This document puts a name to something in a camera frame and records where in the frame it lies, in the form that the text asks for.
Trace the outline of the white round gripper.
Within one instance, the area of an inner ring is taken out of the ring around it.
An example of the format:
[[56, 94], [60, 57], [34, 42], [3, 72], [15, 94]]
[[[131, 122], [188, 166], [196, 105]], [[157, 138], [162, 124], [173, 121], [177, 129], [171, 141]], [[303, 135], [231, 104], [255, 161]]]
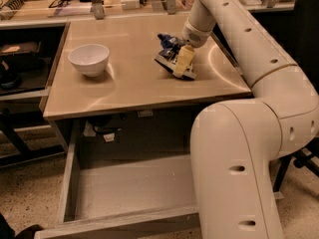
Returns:
[[182, 46], [177, 55], [177, 60], [175, 68], [173, 70], [173, 75], [177, 78], [194, 78], [195, 73], [189, 68], [192, 59], [194, 57], [194, 49], [202, 47], [208, 37], [211, 35], [211, 31], [201, 31], [196, 29], [190, 24], [189, 20], [186, 20], [181, 36], [183, 41], [187, 44]]

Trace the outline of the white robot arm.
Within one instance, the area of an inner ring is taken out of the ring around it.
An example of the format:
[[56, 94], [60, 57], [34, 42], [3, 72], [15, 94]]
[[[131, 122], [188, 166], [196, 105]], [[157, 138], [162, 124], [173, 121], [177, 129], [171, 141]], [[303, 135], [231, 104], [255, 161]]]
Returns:
[[318, 132], [316, 90], [239, 0], [195, 0], [182, 35], [202, 46], [219, 27], [252, 96], [205, 108], [190, 135], [203, 239], [283, 239], [268, 165]]

